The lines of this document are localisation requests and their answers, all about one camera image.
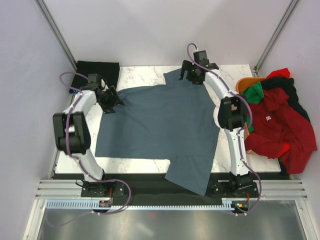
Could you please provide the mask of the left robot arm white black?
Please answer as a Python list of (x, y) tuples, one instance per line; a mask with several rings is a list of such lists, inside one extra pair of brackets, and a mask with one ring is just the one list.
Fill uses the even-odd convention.
[(113, 181), (104, 179), (105, 172), (91, 151), (92, 141), (86, 116), (96, 104), (104, 114), (114, 114), (115, 106), (125, 104), (115, 87), (108, 86), (101, 75), (92, 73), (85, 76), (77, 72), (75, 75), (83, 77), (86, 84), (79, 89), (70, 86), (71, 90), (76, 91), (73, 102), (63, 112), (53, 115), (55, 144), (81, 169), (84, 175), (81, 187), (104, 197), (109, 193)]

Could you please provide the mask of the blue-grey t shirt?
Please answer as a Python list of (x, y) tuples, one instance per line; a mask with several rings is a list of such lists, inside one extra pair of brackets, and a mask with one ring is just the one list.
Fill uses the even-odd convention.
[(204, 196), (220, 131), (216, 106), (204, 85), (180, 73), (165, 73), (165, 84), (121, 90), (123, 105), (101, 117), (95, 156), (169, 160), (165, 178)]

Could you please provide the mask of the black t shirt in basket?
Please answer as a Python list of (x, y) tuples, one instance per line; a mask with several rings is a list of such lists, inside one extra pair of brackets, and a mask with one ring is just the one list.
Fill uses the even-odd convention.
[(275, 88), (281, 88), (288, 95), (288, 105), (298, 112), (302, 117), (311, 122), (307, 111), (300, 105), (297, 89), (294, 86), (293, 78), (276, 76), (261, 81), (263, 90), (269, 91)]

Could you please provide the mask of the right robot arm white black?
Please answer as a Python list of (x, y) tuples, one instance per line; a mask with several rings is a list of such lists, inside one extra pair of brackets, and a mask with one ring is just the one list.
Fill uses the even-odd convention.
[(222, 189), (214, 187), (215, 194), (230, 194), (232, 197), (247, 197), (250, 190), (256, 192), (257, 185), (248, 165), (245, 149), (245, 123), (247, 113), (251, 113), (247, 101), (223, 80), (220, 69), (211, 63), (205, 50), (195, 48), (193, 54), (187, 52), (189, 60), (181, 66), (180, 80), (186, 78), (195, 85), (207, 83), (220, 100), (218, 124), (227, 137), (230, 153), (229, 185)]

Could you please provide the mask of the green t shirt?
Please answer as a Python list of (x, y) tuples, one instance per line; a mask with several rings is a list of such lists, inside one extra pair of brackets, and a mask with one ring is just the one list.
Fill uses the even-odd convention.
[[(243, 95), (245, 96), (246, 101), (249, 104), (255, 104), (255, 105), (259, 104), (259, 102), (264, 98), (264, 92), (263, 92), (263, 88), (262, 88), (261, 83), (257, 82), (255, 84), (251, 85), (250, 87), (246, 88), (243, 91)], [(246, 124), (247, 125), (250, 125), (251, 118), (252, 117), (250, 117), (250, 114), (248, 112), (247, 117), (246, 117)], [(248, 127), (247, 130), (249, 133), (252, 133), (254, 131), (253, 122)]]

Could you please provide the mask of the aluminium frame post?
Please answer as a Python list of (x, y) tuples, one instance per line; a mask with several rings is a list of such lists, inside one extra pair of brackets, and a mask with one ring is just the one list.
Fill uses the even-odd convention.
[(270, 39), (268, 40), (262, 54), (260, 55), (257, 63), (254, 66), (251, 66), (251, 73), (255, 76), (259, 75), (259, 70), (265, 63), (268, 55), (271, 53), (273, 47), (277, 43), (277, 40), (281, 36), (283, 30), (285, 29), (287, 23), (289, 22), (291, 16), (299, 5), (300, 0), (290, 0), (288, 6), (286, 7), (284, 13), (282, 14), (277, 26), (275, 27)]
[(48, 6), (46, 5), (44, 0), (35, 0), (36, 5), (41, 11), (42, 16), (46, 20), (47, 24), (49, 25), (54, 37), (56, 38), (58, 44), (62, 48), (65, 56), (67, 57), (69, 63), (71, 64), (72, 68), (75, 70), (77, 68), (77, 61), (75, 60), (65, 38), (63, 37), (56, 21), (54, 20)]

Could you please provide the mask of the left aluminium frame post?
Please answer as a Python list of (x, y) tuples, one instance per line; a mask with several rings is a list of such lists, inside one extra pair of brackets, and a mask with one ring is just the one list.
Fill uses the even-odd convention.
[(54, 37), (56, 38), (58, 44), (62, 48), (65, 56), (67, 57), (69, 63), (71, 64), (72, 68), (75, 70), (77, 68), (77, 61), (75, 60), (65, 38), (63, 37), (56, 21), (54, 20), (48, 6), (46, 5), (44, 0), (35, 0), (36, 5), (41, 11), (42, 16), (46, 20), (47, 24), (49, 25)]

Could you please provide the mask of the red t shirt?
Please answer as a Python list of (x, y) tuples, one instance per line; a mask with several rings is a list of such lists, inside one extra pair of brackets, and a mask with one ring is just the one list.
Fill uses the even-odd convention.
[[(287, 68), (275, 70), (265, 79), (272, 77), (292, 78)], [(270, 159), (281, 158), (288, 174), (301, 174), (317, 151), (311, 122), (289, 106), (282, 88), (263, 89), (263, 93), (259, 104), (249, 103), (253, 132), (245, 139), (245, 148)]]

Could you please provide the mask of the folded black t shirt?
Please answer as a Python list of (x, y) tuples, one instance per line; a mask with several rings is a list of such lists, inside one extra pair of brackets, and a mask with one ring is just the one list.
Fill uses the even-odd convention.
[(107, 82), (108, 86), (117, 87), (120, 75), (120, 63), (79, 60), (76, 64), (76, 72), (86, 77), (89, 74), (98, 74)]

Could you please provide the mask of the right aluminium frame post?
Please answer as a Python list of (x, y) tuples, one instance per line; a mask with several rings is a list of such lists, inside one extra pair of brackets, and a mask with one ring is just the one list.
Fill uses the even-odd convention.
[(268, 55), (271, 53), (273, 47), (277, 43), (277, 40), (281, 36), (283, 30), (285, 29), (287, 23), (289, 22), (291, 16), (299, 5), (300, 0), (290, 0), (288, 6), (286, 7), (284, 13), (282, 14), (277, 26), (275, 27), (270, 39), (268, 40), (262, 54), (260, 55), (257, 63), (254, 66), (251, 66), (251, 73), (255, 76), (259, 75), (259, 70), (265, 63)]

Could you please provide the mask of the orange plastic basket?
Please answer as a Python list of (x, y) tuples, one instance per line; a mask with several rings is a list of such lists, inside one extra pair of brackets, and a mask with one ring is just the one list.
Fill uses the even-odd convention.
[[(239, 94), (242, 94), (244, 90), (251, 87), (252, 85), (264, 81), (264, 77), (244, 77), (241, 78), (235, 85), (235, 89)], [(250, 135), (249, 130), (244, 130), (244, 139), (246, 139)], [(256, 153), (252, 150), (246, 150), (246, 153), (249, 155), (255, 155)]]

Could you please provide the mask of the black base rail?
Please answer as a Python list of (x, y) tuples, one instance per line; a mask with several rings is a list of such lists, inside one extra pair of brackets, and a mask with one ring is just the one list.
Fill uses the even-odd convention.
[(259, 195), (258, 183), (248, 187), (235, 187), (229, 173), (212, 173), (206, 185), (205, 195), (193, 193), (165, 179), (163, 173), (105, 174), (106, 183), (88, 182), (78, 178), (81, 196), (107, 198), (114, 205), (129, 206), (200, 206), (218, 205), (223, 198), (254, 199)]

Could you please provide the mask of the aluminium frame extrusion base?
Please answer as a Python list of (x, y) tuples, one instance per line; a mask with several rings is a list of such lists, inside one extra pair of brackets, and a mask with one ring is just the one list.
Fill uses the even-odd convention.
[[(300, 180), (262, 180), (262, 200), (307, 200), (307, 192)], [(36, 199), (80, 199), (81, 188), (75, 180), (49, 179), (41, 180)]]

